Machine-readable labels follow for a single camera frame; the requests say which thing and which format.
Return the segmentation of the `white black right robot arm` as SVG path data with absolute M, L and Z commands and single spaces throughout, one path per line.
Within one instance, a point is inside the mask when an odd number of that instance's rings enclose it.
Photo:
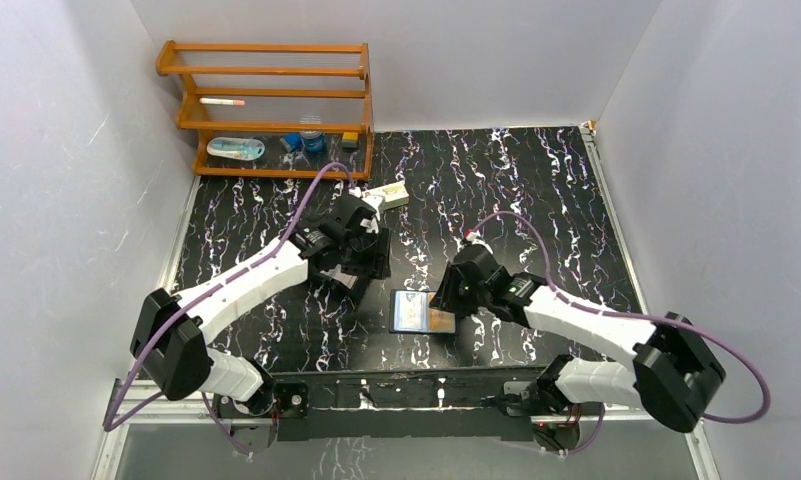
M 509 273 L 482 245 L 465 247 L 449 262 L 430 306 L 456 318 L 485 309 L 501 321 L 554 333 L 605 355 L 603 361 L 587 361 L 561 354 L 526 392 L 507 394 L 538 413 L 609 403 L 644 410 L 663 426 L 688 433 L 726 378 L 687 321 L 663 318 L 652 324 L 596 304 L 580 306 L 542 276 Z

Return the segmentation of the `black card holder box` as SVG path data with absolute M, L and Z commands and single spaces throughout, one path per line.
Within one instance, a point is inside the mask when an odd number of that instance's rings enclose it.
M 371 279 L 365 275 L 343 273 L 340 266 L 331 270 L 311 267 L 308 279 L 319 286 L 328 287 L 336 297 L 350 300 L 354 307 L 361 304 L 371 283 Z

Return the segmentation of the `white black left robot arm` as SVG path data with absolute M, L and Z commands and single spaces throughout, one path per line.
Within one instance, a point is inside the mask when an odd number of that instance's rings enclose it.
M 391 231 L 382 194 L 355 189 L 329 212 L 297 221 L 288 238 L 211 280 L 177 293 L 160 288 L 144 300 L 130 351 L 162 395 L 226 396 L 251 416 L 270 411 L 275 381 L 257 361 L 210 344 L 231 323 L 276 294 L 313 281 L 336 281 L 356 297 L 390 275 Z

